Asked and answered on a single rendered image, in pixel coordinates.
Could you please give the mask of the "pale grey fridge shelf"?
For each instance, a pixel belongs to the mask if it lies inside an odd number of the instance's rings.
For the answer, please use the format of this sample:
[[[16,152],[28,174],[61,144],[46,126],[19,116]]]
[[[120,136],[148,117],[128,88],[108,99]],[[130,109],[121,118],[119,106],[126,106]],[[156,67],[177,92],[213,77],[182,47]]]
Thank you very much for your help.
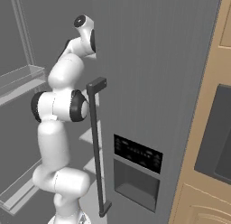
[[[102,135],[101,135],[101,122],[97,121],[97,132],[98,132],[98,144],[102,146]],[[93,143],[92,129],[88,129],[83,135],[79,137],[80,140],[86,141],[90,144]]]
[[[92,158],[84,167],[85,171],[89,171],[93,174],[96,174],[96,166],[95,166],[95,158]],[[104,165],[103,159],[100,159],[100,169],[101,169],[101,177],[104,177]]]

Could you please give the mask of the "grey fridge door with dispenser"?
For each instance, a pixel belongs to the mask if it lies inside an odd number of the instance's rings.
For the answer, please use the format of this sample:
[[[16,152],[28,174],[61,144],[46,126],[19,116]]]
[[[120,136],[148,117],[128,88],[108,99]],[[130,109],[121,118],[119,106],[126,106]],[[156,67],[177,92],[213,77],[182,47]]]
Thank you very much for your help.
[[[93,0],[107,224],[168,224],[220,0]]]

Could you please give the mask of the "clear fridge door bin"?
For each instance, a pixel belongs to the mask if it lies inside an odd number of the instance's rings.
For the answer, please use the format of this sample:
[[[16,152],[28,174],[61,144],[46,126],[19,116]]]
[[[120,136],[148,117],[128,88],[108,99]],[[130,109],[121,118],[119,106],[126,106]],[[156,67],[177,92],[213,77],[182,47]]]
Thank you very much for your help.
[[[0,193],[0,208],[14,216],[39,190],[32,182],[34,170],[42,163],[39,160],[23,175]]]
[[[43,67],[26,65],[0,76],[0,107],[46,83]]]

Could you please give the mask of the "open grey fridge door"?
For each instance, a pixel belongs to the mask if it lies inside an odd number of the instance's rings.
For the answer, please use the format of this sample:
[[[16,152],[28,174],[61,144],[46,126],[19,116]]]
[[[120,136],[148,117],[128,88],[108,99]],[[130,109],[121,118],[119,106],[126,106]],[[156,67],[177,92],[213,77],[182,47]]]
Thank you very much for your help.
[[[0,0],[0,76],[26,65],[37,66],[22,0]],[[30,106],[40,88],[0,107],[0,193],[41,160]]]

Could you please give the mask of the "grey fridge interior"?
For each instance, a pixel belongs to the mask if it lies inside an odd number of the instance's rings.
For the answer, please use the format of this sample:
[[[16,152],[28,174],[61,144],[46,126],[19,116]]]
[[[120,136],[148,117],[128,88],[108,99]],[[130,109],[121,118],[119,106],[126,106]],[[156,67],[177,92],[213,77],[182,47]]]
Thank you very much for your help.
[[[23,12],[30,34],[32,51],[36,63],[49,72],[65,46],[68,39],[78,37],[73,22],[80,14],[86,14],[95,20],[91,0],[22,0]],[[98,74],[97,60],[84,58],[85,72],[77,85],[84,89],[86,84]],[[79,140],[90,129],[90,118],[80,123],[66,123],[70,141],[71,167],[80,170],[93,158],[90,143]],[[106,218],[99,218],[97,205],[97,185],[93,173],[89,173],[91,187],[89,193],[80,200],[92,224],[105,224]],[[19,224],[47,224],[55,213],[53,194],[38,191],[18,213]]]

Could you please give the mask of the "dark built-in oven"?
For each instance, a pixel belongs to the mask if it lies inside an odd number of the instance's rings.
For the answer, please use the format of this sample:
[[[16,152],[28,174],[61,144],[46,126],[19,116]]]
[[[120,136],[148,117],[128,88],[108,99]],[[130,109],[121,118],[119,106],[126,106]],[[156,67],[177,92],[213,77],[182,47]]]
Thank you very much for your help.
[[[194,170],[231,185],[231,86],[217,86]]]

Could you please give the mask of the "beige wooden cabinet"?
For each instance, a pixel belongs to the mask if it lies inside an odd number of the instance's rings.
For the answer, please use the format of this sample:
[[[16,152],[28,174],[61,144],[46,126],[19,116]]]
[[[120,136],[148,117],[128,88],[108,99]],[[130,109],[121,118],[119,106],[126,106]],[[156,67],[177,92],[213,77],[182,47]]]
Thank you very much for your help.
[[[195,170],[220,84],[231,86],[231,0],[220,0],[168,224],[231,224],[231,185]]]

